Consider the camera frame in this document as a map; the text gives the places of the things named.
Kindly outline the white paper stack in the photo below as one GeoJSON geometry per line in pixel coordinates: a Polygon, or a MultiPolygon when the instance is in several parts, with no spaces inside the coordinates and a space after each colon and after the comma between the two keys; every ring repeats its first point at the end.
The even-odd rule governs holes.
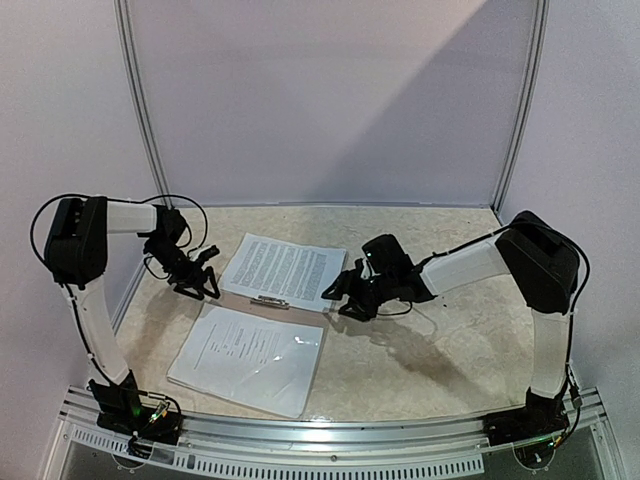
{"type": "Polygon", "coordinates": [[[333,305],[322,293],[341,273],[347,251],[298,245],[247,233],[218,280],[220,289],[256,298],[276,298],[324,313],[333,305]]]}

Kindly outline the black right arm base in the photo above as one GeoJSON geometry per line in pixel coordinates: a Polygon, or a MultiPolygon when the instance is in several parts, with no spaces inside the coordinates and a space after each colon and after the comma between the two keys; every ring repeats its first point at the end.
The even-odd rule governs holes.
{"type": "Polygon", "coordinates": [[[576,414],[573,423],[569,421],[562,394],[549,399],[528,391],[524,407],[482,416],[482,431],[491,446],[547,439],[561,432],[559,437],[551,440],[551,446],[558,448],[572,436],[580,421],[582,397],[576,389],[571,388],[570,399],[576,414]]]}

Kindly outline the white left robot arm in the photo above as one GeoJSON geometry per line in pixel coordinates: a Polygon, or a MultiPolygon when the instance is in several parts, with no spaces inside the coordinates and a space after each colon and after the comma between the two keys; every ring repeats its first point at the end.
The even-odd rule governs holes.
{"type": "Polygon", "coordinates": [[[215,245],[200,242],[191,249],[179,244],[189,224],[180,211],[158,203],[112,199],[76,193],[58,195],[45,203],[56,210],[40,261],[66,293],[83,346],[95,371],[117,397],[108,410],[111,419],[128,434],[148,426],[148,412],[131,397],[135,377],[115,337],[106,305],[104,276],[108,239],[134,234],[144,240],[143,255],[156,260],[173,291],[198,301],[217,299],[220,290],[214,269],[207,263],[220,254],[215,245]]]}

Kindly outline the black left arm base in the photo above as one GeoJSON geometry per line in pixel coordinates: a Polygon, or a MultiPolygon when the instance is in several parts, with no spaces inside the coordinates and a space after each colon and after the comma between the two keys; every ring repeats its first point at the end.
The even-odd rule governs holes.
{"type": "Polygon", "coordinates": [[[102,385],[89,381],[100,413],[97,426],[134,439],[176,446],[184,416],[173,398],[131,386],[102,385]]]}

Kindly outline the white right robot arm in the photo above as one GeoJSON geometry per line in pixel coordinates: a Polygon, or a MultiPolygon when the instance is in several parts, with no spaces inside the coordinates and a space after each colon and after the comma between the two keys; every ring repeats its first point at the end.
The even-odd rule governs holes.
{"type": "Polygon", "coordinates": [[[552,424],[569,385],[574,317],[592,268],[584,250],[525,210],[510,223],[446,251],[412,259],[399,239],[381,234],[321,293],[343,316],[368,322],[398,300],[426,304],[450,292],[505,283],[533,321],[533,372],[517,427],[537,436],[552,424]]]}

